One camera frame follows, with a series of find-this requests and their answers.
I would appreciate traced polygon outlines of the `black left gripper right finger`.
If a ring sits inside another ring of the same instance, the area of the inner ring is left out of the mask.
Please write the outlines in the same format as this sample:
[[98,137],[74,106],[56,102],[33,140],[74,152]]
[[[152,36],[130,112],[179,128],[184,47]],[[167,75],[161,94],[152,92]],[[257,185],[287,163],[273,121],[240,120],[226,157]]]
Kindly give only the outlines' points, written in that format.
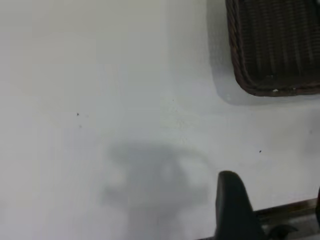
[[315,215],[316,215],[316,220],[317,220],[318,226],[320,227],[320,188],[318,190],[318,195],[317,195]]

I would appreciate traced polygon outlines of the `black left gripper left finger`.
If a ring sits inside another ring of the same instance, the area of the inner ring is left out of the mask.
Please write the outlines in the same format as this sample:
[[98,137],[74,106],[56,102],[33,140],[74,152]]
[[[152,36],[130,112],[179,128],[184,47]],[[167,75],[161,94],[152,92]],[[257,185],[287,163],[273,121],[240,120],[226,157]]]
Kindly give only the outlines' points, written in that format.
[[245,185],[232,171],[221,171],[215,200],[216,240],[264,240],[266,234],[255,215]]

